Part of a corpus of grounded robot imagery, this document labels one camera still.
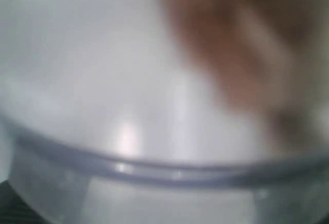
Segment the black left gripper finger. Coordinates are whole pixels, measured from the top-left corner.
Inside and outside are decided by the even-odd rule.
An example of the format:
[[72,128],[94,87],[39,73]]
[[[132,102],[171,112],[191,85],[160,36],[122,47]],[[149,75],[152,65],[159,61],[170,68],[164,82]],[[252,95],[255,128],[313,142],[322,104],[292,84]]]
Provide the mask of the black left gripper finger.
[[7,180],[1,183],[1,224],[41,224],[44,220],[13,190]]

